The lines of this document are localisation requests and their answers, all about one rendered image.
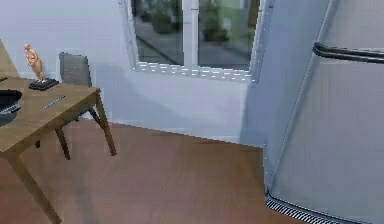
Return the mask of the brown wooden table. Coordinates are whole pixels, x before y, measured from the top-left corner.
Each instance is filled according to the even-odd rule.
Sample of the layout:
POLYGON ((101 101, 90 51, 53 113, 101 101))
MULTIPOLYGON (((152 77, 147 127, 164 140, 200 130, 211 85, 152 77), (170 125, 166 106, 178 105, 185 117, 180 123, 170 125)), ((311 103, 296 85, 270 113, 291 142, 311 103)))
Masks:
MULTIPOLYGON (((20 155, 30 146, 33 146, 42 137, 54 131, 55 122, 42 114, 42 107, 57 93, 32 90, 29 88, 32 79, 6 77, 0 78, 0 90, 15 89, 22 93, 19 101, 21 109, 17 111, 17 117, 9 124, 0 127, 0 158, 4 158, 16 175, 23 182, 29 193, 45 212, 52 224, 60 224, 62 220, 56 213, 49 200, 22 162, 20 155)), ((116 147, 109 128, 110 141, 106 141, 110 154, 116 155, 116 147)))

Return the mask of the orange figure statuette black base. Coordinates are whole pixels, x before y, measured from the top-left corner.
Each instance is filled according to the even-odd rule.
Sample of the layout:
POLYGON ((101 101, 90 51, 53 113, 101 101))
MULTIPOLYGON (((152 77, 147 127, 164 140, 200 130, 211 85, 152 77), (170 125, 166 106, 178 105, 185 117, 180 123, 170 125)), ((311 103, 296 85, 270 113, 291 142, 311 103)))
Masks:
POLYGON ((30 44, 24 45, 26 60, 29 67, 35 73, 37 80, 30 83, 29 88, 33 90, 45 91, 58 84, 56 79, 50 79, 45 76, 42 69, 42 61, 38 54, 31 48, 30 44))

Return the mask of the grey fridge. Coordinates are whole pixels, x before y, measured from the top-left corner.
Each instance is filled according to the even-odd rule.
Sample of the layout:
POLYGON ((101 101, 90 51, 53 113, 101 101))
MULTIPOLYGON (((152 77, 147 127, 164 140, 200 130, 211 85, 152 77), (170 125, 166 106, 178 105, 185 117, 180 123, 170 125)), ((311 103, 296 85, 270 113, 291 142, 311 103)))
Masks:
POLYGON ((265 203, 310 224, 384 224, 384 64, 312 51, 384 52, 384 0, 315 1, 265 149, 265 203))

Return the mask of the black round pot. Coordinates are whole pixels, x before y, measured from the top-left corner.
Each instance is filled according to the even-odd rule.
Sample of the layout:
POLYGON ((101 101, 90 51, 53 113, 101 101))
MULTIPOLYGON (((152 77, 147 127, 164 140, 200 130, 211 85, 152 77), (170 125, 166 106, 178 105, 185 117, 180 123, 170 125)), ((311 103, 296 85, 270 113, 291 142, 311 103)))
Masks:
POLYGON ((0 127, 11 123, 17 117, 17 111, 21 109, 21 97, 22 93, 18 90, 0 90, 0 127))

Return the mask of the white framed window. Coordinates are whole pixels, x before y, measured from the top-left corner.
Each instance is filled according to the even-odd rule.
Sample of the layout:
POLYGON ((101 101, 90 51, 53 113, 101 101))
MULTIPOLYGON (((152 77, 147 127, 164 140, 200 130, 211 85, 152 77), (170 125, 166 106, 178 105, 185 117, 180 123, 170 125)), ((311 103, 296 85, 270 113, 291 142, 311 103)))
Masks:
POLYGON ((258 83, 276 0, 117 0, 131 70, 258 83))

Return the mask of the grey upholstered chair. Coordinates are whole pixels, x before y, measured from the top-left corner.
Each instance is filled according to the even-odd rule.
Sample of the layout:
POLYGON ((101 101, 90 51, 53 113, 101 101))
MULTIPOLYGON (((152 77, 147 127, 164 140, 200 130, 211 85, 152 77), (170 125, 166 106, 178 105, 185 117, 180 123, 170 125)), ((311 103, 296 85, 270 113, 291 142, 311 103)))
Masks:
POLYGON ((46 104, 60 96, 65 96, 65 98, 47 109, 42 107, 41 111, 43 115, 54 119, 54 131, 65 158, 70 160, 69 147, 63 130, 67 124, 78 120, 81 115, 89 112, 106 134, 108 141, 110 141, 110 132, 100 90, 92 86, 88 58, 61 52, 59 64, 62 83, 49 89, 49 92, 57 93, 57 96, 50 99, 46 104))

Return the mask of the grey pen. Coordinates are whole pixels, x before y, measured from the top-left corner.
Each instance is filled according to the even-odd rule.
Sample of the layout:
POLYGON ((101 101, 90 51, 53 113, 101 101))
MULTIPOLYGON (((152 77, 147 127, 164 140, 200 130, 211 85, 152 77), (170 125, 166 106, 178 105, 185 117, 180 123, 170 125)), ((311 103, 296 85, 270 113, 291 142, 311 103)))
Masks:
POLYGON ((52 100, 51 102, 49 102, 48 104, 43 106, 43 109, 47 109, 47 108, 51 107, 52 105, 58 103, 59 101, 63 100, 64 98, 65 98, 65 96, 60 96, 59 98, 52 100))

